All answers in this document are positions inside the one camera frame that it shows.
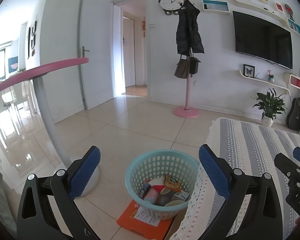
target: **striped tablecloth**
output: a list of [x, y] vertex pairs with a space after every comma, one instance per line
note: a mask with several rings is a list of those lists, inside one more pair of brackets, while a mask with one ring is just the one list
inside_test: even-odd
[[[300, 136], [249, 122], [219, 118], [210, 127], [206, 143], [217, 157], [224, 158], [232, 168], [240, 168], [247, 175], [261, 176], [264, 172], [272, 175], [280, 200], [283, 239], [286, 239], [295, 226], [298, 214], [285, 201], [289, 193], [288, 179], [274, 166], [273, 160], [278, 153], [283, 153], [300, 166], [292, 155], [293, 149], [300, 147]], [[229, 235], [238, 231], [249, 200], [250, 196], [246, 196]], [[224, 197], [216, 193], [200, 165], [185, 219], [170, 240], [197, 240], [223, 202]]]

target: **black jacket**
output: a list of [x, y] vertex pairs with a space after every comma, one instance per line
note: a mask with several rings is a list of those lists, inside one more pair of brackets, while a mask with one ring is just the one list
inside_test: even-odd
[[189, 56], [190, 47], [193, 53], [204, 53], [197, 24], [199, 13], [200, 10], [194, 7], [189, 0], [186, 0], [179, 10], [177, 29], [178, 54]]

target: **laundry basket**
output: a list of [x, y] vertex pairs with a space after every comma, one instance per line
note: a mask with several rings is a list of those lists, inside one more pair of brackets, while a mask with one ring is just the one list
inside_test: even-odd
[[191, 195], [198, 168], [199, 163], [186, 153], [176, 150], [156, 150], [142, 154], [132, 161], [126, 171], [125, 183], [131, 197], [144, 208], [146, 213], [165, 220], [186, 208], [189, 201], [172, 207], [153, 205], [139, 197], [143, 182], [169, 174], [181, 182], [183, 191]]

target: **television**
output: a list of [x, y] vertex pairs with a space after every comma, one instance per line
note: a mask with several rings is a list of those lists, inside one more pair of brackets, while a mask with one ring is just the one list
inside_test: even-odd
[[233, 12], [235, 51], [292, 70], [292, 42], [288, 30], [258, 17]]

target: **white flower pot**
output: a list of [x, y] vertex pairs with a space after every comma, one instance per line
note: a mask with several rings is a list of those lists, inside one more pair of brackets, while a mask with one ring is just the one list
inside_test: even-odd
[[273, 124], [273, 120], [270, 117], [267, 116], [263, 116], [263, 118], [261, 119], [261, 125], [270, 128]]

